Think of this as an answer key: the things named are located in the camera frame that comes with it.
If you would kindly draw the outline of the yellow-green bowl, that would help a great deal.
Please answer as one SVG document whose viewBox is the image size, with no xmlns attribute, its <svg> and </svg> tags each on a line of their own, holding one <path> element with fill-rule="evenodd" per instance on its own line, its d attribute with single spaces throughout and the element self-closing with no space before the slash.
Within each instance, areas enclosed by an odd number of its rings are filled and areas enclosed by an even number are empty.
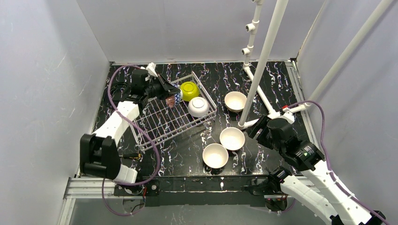
<svg viewBox="0 0 398 225">
<path fill-rule="evenodd" d="M 184 82 L 180 86 L 180 90 L 182 91 L 182 100 L 183 101 L 191 101 L 193 98 L 199 96 L 200 91 L 196 83 L 194 82 Z"/>
</svg>

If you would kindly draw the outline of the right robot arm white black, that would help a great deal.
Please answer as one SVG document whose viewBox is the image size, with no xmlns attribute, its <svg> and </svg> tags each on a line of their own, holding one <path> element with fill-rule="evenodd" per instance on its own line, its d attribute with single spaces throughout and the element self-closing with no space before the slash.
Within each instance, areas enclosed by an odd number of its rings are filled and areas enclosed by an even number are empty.
<svg viewBox="0 0 398 225">
<path fill-rule="evenodd" d="M 292 196 L 328 225 L 381 225 L 386 222 L 381 211 L 362 206 L 354 193 L 344 188 L 328 168 L 324 154 L 310 141 L 299 139 L 286 119 L 262 116 L 246 132 L 260 145 L 276 150 L 319 192 L 303 184 L 282 166 L 267 176 L 269 190 Z"/>
</svg>

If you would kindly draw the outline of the red patterned bowl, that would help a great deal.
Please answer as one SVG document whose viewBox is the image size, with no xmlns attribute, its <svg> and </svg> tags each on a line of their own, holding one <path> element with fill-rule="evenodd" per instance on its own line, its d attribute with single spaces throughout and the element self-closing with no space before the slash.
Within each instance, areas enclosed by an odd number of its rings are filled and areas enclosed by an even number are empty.
<svg viewBox="0 0 398 225">
<path fill-rule="evenodd" d="M 167 99 L 165 99 L 166 105 L 169 108 L 173 108 L 175 105 L 179 104 L 182 101 L 182 96 L 182 92 L 179 92 L 173 96 L 168 97 Z"/>
</svg>

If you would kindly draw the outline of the white bowl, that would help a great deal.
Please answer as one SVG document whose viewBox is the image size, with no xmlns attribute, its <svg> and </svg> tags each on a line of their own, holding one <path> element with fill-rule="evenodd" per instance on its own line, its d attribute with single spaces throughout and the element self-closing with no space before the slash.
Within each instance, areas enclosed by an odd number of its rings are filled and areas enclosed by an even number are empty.
<svg viewBox="0 0 398 225">
<path fill-rule="evenodd" d="M 209 103 L 203 97 L 194 97 L 189 101 L 188 113 L 195 118 L 207 115 L 209 111 Z"/>
</svg>

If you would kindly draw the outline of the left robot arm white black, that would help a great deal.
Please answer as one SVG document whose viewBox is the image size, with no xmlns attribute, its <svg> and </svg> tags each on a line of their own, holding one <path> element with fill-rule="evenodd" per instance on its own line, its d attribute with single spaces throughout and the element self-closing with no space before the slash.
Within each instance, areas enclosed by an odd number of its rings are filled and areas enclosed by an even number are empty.
<svg viewBox="0 0 398 225">
<path fill-rule="evenodd" d="M 91 134 L 80 139 L 80 170 L 85 175 L 101 177 L 115 183 L 135 186 L 138 172 L 121 163 L 118 144 L 128 127 L 133 126 L 152 146 L 149 135 L 133 123 L 140 116 L 149 100 L 171 100 L 182 96 L 182 91 L 168 82 L 153 69 L 135 67 L 131 82 L 123 83 L 120 89 L 109 81 L 107 96 L 114 112 Z"/>
</svg>

